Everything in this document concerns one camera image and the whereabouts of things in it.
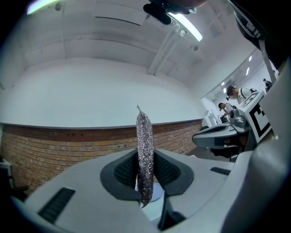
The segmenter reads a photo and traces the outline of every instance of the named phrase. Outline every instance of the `person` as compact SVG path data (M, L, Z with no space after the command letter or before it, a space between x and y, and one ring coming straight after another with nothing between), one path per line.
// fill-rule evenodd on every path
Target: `person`
M268 81L264 78L264 83L266 84L265 86L265 89L266 89L266 92L268 92L268 90L270 89L270 87L272 86L272 82L271 81Z
M226 104L219 103L218 104L218 108L219 108L219 111L223 110L225 112L225 114L223 116L226 117L229 120L229 115L231 113L231 109L233 109L231 104L229 104L229 103L226 103Z
M226 94L231 99L236 99L238 104L241 104L252 94L252 91L247 88L235 88L233 86L229 86L226 90Z

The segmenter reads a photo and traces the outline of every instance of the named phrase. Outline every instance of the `sparkly sequined tube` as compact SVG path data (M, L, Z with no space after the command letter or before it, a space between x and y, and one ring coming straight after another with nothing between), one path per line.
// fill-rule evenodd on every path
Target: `sparkly sequined tube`
M145 207L152 198L154 185L154 146L153 128L147 115L140 110L136 119L138 142L137 187L141 193L141 202Z

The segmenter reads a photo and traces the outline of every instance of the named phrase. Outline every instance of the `ceiling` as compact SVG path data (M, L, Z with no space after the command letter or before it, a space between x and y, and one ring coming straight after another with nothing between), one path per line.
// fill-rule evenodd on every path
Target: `ceiling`
M260 50L255 49L251 54L251 60L247 57L244 62L238 66L223 82L224 85L219 84L212 89L205 97L211 100L216 100L221 95L226 95L223 92L224 88L228 86L241 86L243 82L249 79L262 65L264 64L263 56Z
M161 24L152 16L147 16L142 25L94 17L94 9L104 2L145 14L143 5L148 0L65 0L60 10L55 9L55 2L24 15L11 39L24 70L73 57L111 59L150 68L171 26ZM237 29L233 30L237 25L227 0L209 0L187 18L203 39L198 42L193 35L185 33L160 69L161 73L183 83L202 76L209 61L219 59L241 36Z

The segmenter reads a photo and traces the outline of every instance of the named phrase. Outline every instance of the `ceiling light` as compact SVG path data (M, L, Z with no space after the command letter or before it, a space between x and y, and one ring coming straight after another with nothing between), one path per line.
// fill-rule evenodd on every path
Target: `ceiling light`
M31 13L35 12L36 10L52 3L55 2L57 0L37 0L33 3L30 4L30 6L27 9L27 15L30 15Z
M174 19L178 20L192 35L198 40L201 41L203 39L203 36L201 33L197 30L197 28L182 14L172 14L169 13L170 16L172 16Z

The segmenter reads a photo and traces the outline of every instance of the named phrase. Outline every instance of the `black camera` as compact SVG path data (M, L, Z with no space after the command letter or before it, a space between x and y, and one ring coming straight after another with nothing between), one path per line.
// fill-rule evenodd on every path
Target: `black camera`
M144 11L165 25L169 25L172 19L167 13L188 15L195 13L196 9L186 9L178 5L169 3L167 0L150 0L150 4L144 5Z

